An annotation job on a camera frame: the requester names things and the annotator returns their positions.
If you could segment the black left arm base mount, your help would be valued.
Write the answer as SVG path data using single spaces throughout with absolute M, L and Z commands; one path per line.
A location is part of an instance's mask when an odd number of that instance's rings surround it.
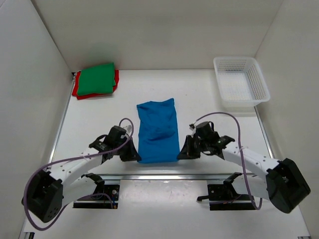
M 117 209 L 120 181 L 105 180 L 100 175 L 89 173 L 82 178 L 89 179 L 95 183 L 93 193 L 73 203 L 75 209 Z

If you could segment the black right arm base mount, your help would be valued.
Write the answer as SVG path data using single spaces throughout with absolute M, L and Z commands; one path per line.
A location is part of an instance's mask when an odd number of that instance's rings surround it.
M 207 182 L 207 195 L 198 196 L 197 202 L 208 200 L 211 211 L 256 210 L 247 194 L 235 192 L 232 184 L 242 173 L 235 172 L 226 179 Z

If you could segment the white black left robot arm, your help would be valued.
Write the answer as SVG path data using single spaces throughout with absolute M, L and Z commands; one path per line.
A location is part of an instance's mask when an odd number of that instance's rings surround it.
M 52 221 L 69 203 L 104 194 L 103 179 L 91 172 L 114 156 L 122 162 L 140 161 L 131 125 L 113 126 L 97 137 L 78 157 L 50 163 L 35 172 L 24 190 L 22 205 L 44 223 Z

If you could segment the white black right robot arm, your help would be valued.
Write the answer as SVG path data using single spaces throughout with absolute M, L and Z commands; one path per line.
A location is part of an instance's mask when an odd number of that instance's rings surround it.
M 198 201 L 209 199 L 215 203 L 230 203 L 243 196 L 252 196 L 270 201 L 283 213 L 290 213 L 311 189 L 296 163 L 291 159 L 277 160 L 240 147 L 235 139 L 220 136 L 210 121 L 192 126 L 193 133 L 187 135 L 179 160 L 197 159 L 202 154 L 217 156 L 235 163 L 252 173 L 247 176 L 235 172 L 221 184 L 208 190 L 207 196 L 199 196 Z

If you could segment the blue t shirt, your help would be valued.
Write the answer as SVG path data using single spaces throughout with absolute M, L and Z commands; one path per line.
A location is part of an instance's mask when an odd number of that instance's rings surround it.
M 174 99 L 138 104 L 137 111 L 140 163 L 177 162 L 180 149 Z

